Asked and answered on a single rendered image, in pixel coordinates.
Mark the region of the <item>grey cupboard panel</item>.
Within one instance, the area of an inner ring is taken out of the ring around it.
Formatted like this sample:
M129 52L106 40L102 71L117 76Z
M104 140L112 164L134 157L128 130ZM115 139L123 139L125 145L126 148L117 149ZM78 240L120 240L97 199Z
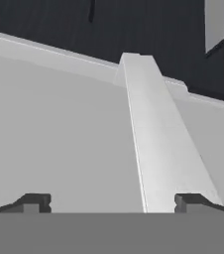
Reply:
M224 0L204 0L205 51L224 42Z

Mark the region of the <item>light grey fridge door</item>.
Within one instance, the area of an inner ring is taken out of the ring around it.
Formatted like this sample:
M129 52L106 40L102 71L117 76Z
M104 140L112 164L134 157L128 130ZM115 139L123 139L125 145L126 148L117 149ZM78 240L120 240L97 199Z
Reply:
M110 63L0 33L0 205L144 212L126 88ZM224 205L224 101L163 76Z

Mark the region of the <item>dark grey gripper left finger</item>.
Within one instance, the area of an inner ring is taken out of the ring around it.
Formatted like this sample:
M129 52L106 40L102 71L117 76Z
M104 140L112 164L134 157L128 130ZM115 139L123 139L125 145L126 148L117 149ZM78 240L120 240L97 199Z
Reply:
M29 192L12 203L0 206L0 213L51 213L51 202L49 193Z

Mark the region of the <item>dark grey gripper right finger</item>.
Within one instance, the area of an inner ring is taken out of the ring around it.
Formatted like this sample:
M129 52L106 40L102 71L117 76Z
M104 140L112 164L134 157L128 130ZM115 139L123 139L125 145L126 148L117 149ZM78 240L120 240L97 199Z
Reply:
M224 212L224 206L213 203L201 193L177 193L174 196L175 213Z

